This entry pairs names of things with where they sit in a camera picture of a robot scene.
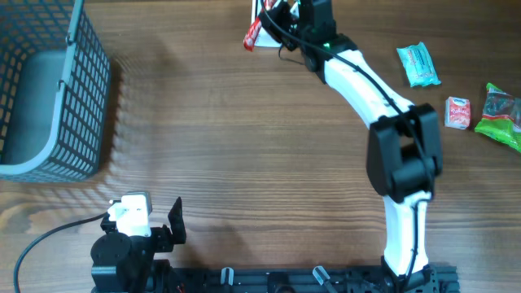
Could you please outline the small red snack packet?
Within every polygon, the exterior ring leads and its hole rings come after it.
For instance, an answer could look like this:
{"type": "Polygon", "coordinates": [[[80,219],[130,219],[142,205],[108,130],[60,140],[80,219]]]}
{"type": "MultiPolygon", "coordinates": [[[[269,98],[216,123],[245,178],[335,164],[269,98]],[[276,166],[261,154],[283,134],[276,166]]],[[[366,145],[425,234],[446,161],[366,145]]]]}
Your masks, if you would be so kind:
{"type": "Polygon", "coordinates": [[[445,102],[444,126],[467,129],[471,123],[471,102],[465,98],[448,97],[445,102]]]}

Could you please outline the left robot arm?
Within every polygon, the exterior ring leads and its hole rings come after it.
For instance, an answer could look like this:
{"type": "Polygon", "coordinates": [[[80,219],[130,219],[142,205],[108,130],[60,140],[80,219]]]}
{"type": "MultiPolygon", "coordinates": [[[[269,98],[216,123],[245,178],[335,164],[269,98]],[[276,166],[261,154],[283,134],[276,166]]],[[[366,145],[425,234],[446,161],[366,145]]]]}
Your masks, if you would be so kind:
{"type": "Polygon", "coordinates": [[[94,292],[183,292],[184,285],[168,260],[156,260],[159,252],[171,252],[186,242],[182,200],[170,209],[170,225],[151,228],[151,198],[147,192],[131,192],[111,201],[103,216],[105,235],[91,248],[94,292]]]}

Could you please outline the green clear snack bag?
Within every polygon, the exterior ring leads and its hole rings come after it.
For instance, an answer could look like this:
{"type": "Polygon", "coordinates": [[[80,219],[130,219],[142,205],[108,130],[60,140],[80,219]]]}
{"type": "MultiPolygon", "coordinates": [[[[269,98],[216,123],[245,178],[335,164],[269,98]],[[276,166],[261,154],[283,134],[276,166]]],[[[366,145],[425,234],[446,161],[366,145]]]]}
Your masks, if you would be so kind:
{"type": "Polygon", "coordinates": [[[481,120],[474,131],[520,152],[520,97],[492,83],[486,85],[486,90],[481,120]]]}

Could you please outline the red snack wrapper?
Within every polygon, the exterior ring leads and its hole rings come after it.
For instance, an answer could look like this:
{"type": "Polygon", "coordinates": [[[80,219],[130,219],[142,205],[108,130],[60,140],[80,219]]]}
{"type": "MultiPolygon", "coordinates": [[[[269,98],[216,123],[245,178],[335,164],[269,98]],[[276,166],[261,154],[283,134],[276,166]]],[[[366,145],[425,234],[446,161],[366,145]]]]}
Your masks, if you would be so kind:
{"type": "MultiPolygon", "coordinates": [[[[261,6],[261,3],[264,3],[266,8],[271,9],[275,4],[278,4],[278,0],[266,0],[266,1],[260,0],[260,6],[261,6]]],[[[254,49],[256,48],[255,43],[256,43],[256,39],[258,37],[258,34],[259,34],[261,28],[262,28],[262,23],[260,21],[259,15],[258,15],[256,17],[256,20],[254,21],[254,23],[250,25],[250,27],[243,39],[243,46],[247,51],[253,52],[254,49]]]]}

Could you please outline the pale teal snack packet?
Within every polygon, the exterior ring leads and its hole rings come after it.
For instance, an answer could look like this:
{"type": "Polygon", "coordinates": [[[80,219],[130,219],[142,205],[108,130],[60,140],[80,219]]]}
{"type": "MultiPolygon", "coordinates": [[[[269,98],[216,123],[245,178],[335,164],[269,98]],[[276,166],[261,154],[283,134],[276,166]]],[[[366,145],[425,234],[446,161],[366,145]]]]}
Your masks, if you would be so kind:
{"type": "Polygon", "coordinates": [[[434,63],[423,42],[397,48],[396,52],[402,62],[410,87],[441,84],[434,63]]]}

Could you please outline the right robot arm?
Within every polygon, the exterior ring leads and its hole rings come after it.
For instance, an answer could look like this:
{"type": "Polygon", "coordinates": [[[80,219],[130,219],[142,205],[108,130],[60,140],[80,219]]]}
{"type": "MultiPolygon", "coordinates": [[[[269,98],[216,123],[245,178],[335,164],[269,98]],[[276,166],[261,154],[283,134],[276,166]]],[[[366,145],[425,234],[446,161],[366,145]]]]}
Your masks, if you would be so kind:
{"type": "Polygon", "coordinates": [[[387,244],[382,266],[395,292],[429,283],[425,252],[427,205],[442,171],[436,110],[416,106],[392,90],[368,65],[353,40],[338,33],[329,1],[260,2],[264,30],[337,91],[369,130],[366,171],[383,197],[387,244]]]}

